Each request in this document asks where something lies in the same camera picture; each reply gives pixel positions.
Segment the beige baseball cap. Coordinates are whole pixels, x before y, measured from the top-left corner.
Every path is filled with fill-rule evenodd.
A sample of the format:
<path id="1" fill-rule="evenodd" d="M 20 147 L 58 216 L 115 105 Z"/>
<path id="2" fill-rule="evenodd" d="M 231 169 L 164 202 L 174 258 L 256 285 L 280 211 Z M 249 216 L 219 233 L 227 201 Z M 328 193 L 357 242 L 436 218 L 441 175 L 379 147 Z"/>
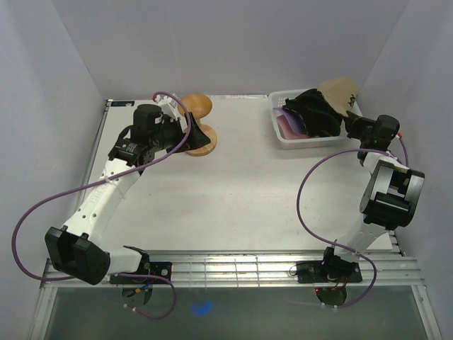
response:
<path id="1" fill-rule="evenodd" d="M 359 87 L 348 77 L 339 77 L 322 82 L 317 87 L 323 99 L 339 115 L 348 117 L 348 112 L 353 108 Z"/>

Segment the black NY baseball cap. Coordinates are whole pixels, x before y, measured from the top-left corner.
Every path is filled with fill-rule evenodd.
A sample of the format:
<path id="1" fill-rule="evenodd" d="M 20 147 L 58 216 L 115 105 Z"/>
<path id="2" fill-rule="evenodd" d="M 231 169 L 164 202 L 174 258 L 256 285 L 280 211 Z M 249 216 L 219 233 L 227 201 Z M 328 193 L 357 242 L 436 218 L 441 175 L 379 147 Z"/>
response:
<path id="1" fill-rule="evenodd" d="M 310 137 L 337 137 L 343 119 L 337 114 L 317 89 L 309 89 L 293 99 L 287 98 L 282 106 L 304 126 Z"/>

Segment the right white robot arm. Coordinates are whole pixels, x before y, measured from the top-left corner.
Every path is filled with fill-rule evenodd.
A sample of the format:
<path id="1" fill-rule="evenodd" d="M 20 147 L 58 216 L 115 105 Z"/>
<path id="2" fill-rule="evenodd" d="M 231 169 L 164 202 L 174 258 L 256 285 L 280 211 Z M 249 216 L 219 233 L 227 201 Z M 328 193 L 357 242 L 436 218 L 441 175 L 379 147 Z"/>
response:
<path id="1" fill-rule="evenodd" d="M 369 170 L 370 180 L 360 201 L 358 222 L 323 254 L 319 270 L 328 281 L 346 281 L 359 271 L 360 254 L 376 239 L 409 225 L 425 179 L 424 173 L 403 165 L 388 151 L 400 129 L 397 119 L 380 115 L 372 120 L 348 111 L 345 129 L 349 138 L 360 141 L 357 158 Z"/>

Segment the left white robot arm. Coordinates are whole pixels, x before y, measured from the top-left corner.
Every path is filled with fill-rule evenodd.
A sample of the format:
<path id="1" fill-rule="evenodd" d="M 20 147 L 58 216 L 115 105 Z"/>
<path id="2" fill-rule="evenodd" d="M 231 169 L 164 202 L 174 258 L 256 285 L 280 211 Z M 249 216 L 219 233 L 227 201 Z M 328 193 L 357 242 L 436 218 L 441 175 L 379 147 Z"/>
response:
<path id="1" fill-rule="evenodd" d="M 135 283 L 149 277 L 149 255 L 145 251 L 133 246 L 106 251 L 101 249 L 101 240 L 125 194 L 157 152 L 187 152 L 211 142 L 193 110 L 185 119 L 190 124 L 187 130 L 172 109 L 159 104 L 137 106 L 132 124 L 120 132 L 108 153 L 100 185 L 93 187 L 62 227 L 47 231 L 45 244 L 54 269 L 91 285 L 119 273 L 126 273 Z"/>

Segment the wooden hat stand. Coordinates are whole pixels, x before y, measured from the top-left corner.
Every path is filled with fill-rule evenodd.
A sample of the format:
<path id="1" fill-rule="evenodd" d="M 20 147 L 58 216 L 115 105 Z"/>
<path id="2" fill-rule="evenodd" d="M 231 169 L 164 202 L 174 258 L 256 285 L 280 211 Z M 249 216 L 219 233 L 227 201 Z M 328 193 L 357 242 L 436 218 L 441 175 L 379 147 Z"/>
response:
<path id="1" fill-rule="evenodd" d="M 217 134 L 212 127 L 202 124 L 201 119 L 207 116 L 212 110 L 211 100 L 202 93 L 192 93 L 182 97 L 181 102 L 185 105 L 199 127 L 199 131 L 210 139 L 210 143 L 194 150 L 186 151 L 192 157 L 203 157 L 213 152 L 217 146 Z"/>

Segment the purple cap in basket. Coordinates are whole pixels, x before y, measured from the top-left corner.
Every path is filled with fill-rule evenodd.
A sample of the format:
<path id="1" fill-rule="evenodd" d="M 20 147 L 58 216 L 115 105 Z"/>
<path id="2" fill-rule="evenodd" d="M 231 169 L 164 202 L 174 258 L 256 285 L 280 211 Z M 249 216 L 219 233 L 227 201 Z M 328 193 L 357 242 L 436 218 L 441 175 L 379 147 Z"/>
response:
<path id="1" fill-rule="evenodd" d="M 302 121 L 298 117 L 294 116 L 292 113 L 286 112 L 282 107 L 273 108 L 274 111 L 280 112 L 288 122 L 291 130 L 297 134 L 305 135 L 306 128 Z"/>

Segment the white plastic basket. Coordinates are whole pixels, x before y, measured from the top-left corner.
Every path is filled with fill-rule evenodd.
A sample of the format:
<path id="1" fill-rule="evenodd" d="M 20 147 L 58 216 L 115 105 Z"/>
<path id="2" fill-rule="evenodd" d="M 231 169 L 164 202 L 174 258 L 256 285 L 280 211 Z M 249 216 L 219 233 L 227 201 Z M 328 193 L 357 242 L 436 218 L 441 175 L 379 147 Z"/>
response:
<path id="1" fill-rule="evenodd" d="M 309 149 L 317 147 L 337 147 L 344 145 L 348 138 L 344 127 L 341 127 L 339 136 L 334 137 L 308 137 L 297 133 L 289 123 L 286 113 L 281 107 L 286 99 L 293 99 L 306 89 L 274 91 L 268 95 L 269 114 L 273 130 L 282 149 Z"/>

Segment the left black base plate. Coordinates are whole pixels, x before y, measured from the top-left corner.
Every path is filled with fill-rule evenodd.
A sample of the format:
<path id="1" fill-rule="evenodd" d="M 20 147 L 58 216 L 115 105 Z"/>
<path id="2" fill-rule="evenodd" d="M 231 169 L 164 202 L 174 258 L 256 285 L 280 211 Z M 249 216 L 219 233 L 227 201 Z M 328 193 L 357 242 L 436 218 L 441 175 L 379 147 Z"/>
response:
<path id="1" fill-rule="evenodd" d="M 148 262 L 148 263 L 141 263 L 137 271 L 135 271 L 134 275 L 152 275 L 165 278 L 167 280 L 171 280 L 172 274 L 172 263 L 170 261 L 158 261 L 158 262 Z M 144 285 L 147 283 L 151 284 L 163 284 L 162 281 L 150 278 L 129 278 L 123 276 L 111 276 L 109 278 L 110 284 L 137 284 L 137 285 Z"/>

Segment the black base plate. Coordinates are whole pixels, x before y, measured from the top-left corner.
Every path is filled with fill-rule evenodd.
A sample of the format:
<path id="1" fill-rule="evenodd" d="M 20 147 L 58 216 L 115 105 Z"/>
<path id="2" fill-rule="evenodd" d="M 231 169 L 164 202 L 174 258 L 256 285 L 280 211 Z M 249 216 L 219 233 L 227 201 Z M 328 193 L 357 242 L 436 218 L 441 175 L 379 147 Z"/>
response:
<path id="1" fill-rule="evenodd" d="M 296 265 L 297 280 L 299 283 L 361 283 L 362 274 L 357 263 L 346 265 L 326 264 L 318 261 L 298 261 Z"/>
<path id="2" fill-rule="evenodd" d="M 172 274 L 172 263 L 170 261 L 158 261 L 158 262 L 148 262 L 148 263 L 141 263 L 137 271 L 135 271 L 134 275 L 152 275 L 165 278 L 167 280 L 171 280 Z M 111 276 L 109 278 L 110 284 L 137 284 L 137 285 L 144 285 L 147 283 L 151 284 L 163 284 L 162 281 L 150 278 L 129 278 L 123 276 Z"/>

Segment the aluminium rail frame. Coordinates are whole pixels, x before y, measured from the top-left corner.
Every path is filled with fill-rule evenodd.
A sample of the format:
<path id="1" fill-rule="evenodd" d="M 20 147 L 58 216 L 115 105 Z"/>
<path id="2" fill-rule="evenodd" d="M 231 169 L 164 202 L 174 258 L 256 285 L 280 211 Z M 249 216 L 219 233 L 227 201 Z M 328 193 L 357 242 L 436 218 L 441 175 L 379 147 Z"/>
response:
<path id="1" fill-rule="evenodd" d="M 31 339 L 441 339 L 413 257 L 373 254 L 352 306 L 324 307 L 296 263 L 317 253 L 172 253 L 173 287 L 155 285 L 134 312 L 122 288 L 77 280 L 42 286 Z"/>

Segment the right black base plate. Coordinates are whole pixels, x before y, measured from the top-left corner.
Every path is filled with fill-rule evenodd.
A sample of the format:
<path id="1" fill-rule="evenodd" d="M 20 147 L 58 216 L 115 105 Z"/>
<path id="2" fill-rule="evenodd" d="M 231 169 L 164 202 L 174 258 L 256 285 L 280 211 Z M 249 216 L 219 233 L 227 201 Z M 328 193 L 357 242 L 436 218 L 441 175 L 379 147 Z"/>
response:
<path id="1" fill-rule="evenodd" d="M 318 261 L 298 261 L 296 265 L 297 280 L 299 283 L 361 283 L 362 274 L 357 263 L 346 265 L 326 264 Z"/>

